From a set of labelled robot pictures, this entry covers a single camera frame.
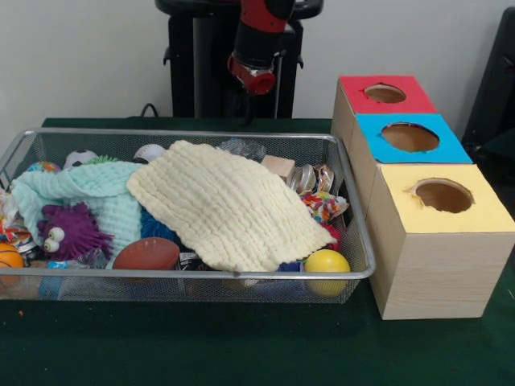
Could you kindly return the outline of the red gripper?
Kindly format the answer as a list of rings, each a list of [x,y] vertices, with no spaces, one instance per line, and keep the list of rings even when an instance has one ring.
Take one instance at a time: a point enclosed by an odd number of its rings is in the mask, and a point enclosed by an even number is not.
[[[255,118],[256,96],[269,93],[275,85],[276,77],[273,69],[256,69],[240,63],[233,54],[228,57],[229,72],[240,81],[247,91],[245,107],[245,125],[251,125]]]

